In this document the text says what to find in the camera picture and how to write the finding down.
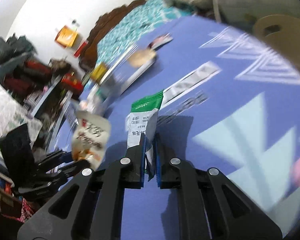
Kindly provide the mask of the white orange snack wrapper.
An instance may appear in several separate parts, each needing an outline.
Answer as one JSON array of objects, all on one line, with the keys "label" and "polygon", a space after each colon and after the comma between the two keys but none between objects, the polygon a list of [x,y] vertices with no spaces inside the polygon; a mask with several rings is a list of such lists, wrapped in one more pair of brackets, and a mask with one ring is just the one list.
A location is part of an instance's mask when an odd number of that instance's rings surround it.
[{"label": "white orange snack wrapper", "polygon": [[93,170],[101,165],[106,144],[111,133],[110,122],[87,111],[77,111],[78,125],[71,141],[71,154],[74,161],[86,160]]}]

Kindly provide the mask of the green white snack wrapper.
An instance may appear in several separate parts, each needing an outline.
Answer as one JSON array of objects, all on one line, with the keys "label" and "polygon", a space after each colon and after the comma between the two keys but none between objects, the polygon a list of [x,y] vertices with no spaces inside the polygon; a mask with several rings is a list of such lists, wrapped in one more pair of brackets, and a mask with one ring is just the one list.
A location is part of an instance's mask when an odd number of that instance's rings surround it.
[{"label": "green white snack wrapper", "polygon": [[145,135],[145,170],[149,180],[154,177],[156,171],[153,140],[163,97],[163,91],[161,90],[135,101],[132,103],[130,113],[126,117],[128,148],[138,145],[141,135]]}]

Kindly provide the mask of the cluttered metal shelf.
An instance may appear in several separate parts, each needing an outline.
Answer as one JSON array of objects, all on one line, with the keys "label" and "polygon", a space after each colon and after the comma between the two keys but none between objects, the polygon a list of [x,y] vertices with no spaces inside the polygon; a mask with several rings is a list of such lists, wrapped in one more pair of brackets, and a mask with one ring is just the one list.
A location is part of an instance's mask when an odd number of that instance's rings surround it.
[{"label": "cluttered metal shelf", "polygon": [[0,37],[0,137],[27,124],[31,141],[35,141],[44,128],[44,118],[33,113],[49,89],[69,91],[61,85],[62,77],[74,74],[71,64],[51,59],[49,65],[33,57],[34,47],[26,37]]}]

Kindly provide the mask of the red gift box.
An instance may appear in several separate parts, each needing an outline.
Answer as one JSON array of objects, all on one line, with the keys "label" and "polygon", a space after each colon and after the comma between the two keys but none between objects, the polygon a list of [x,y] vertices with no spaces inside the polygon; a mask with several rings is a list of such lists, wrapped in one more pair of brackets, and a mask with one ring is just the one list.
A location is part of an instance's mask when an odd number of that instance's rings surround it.
[{"label": "red gift box", "polygon": [[65,74],[61,79],[61,85],[75,95],[80,95],[84,88],[81,81],[78,80],[73,73]]}]

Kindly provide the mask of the blue patterned bed blanket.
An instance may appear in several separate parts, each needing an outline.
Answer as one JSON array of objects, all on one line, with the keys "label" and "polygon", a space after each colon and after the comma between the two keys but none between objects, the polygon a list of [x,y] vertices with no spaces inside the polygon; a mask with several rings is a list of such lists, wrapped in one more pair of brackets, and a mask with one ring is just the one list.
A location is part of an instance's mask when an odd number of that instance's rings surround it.
[{"label": "blue patterned bed blanket", "polygon": [[125,155],[133,102],[216,67],[162,106],[157,131],[179,158],[218,168],[287,235],[300,220],[300,73],[253,36],[197,16],[161,25],[138,45],[164,34],[172,41],[106,113],[111,136],[102,165]]}]

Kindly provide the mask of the yellow red medicine box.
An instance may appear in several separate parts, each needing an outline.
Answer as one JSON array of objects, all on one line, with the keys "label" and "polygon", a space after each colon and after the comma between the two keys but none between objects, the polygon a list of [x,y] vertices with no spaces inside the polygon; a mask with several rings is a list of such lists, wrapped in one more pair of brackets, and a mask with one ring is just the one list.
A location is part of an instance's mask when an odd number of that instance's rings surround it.
[{"label": "yellow red medicine box", "polygon": [[93,69],[93,71],[90,74],[90,78],[95,83],[100,83],[102,77],[106,74],[107,71],[108,71],[108,66],[104,62],[101,62]]}]

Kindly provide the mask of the dark carved wooden headboard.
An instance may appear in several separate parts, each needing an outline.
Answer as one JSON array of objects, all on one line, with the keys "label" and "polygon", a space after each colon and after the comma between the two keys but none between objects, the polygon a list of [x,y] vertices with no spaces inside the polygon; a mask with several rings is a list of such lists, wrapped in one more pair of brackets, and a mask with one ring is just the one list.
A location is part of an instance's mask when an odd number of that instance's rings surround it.
[{"label": "dark carved wooden headboard", "polygon": [[98,59],[98,43],[111,31],[111,29],[117,26],[128,13],[145,3],[146,0],[134,0],[130,4],[124,4],[98,18],[87,38],[88,43],[83,47],[79,55],[79,67],[82,70],[85,72],[93,70]]}]

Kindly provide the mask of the white book with butterfly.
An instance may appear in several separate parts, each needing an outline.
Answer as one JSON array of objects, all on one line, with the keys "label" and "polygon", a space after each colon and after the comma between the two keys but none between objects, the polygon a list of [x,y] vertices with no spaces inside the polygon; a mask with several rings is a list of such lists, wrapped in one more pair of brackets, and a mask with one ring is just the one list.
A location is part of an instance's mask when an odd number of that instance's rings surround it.
[{"label": "white book with butterfly", "polygon": [[102,77],[99,84],[101,94],[106,98],[121,95],[155,63],[156,58],[155,50],[131,45]]}]

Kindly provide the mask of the dark red foil sachet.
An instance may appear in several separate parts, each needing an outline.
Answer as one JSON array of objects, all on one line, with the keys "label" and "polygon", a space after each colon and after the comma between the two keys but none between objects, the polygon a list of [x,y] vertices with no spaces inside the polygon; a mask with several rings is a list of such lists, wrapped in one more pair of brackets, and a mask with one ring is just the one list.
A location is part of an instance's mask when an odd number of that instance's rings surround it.
[{"label": "dark red foil sachet", "polygon": [[173,40],[173,37],[168,34],[160,35],[156,37],[149,45],[148,48],[152,50],[157,50],[160,47],[164,46],[165,44],[171,42]]}]

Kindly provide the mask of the teal patterned bed sheet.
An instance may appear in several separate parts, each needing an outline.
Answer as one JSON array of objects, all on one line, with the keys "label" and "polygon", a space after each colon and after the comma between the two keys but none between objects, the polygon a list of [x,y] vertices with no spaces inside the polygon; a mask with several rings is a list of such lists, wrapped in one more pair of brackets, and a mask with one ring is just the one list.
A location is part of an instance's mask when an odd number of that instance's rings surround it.
[{"label": "teal patterned bed sheet", "polygon": [[97,64],[111,63],[142,35],[174,19],[191,15],[194,9],[185,4],[168,7],[164,0],[148,0],[129,12],[97,44]]}]

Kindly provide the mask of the orange red wall calendar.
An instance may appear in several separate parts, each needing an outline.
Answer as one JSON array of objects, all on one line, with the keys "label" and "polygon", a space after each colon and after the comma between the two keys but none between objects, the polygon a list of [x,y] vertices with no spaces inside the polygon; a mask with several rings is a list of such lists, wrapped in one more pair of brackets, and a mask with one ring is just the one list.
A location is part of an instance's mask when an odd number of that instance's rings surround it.
[{"label": "orange red wall calendar", "polygon": [[55,42],[64,49],[69,50],[74,58],[81,55],[82,50],[89,43],[77,29],[64,25],[57,33]]}]

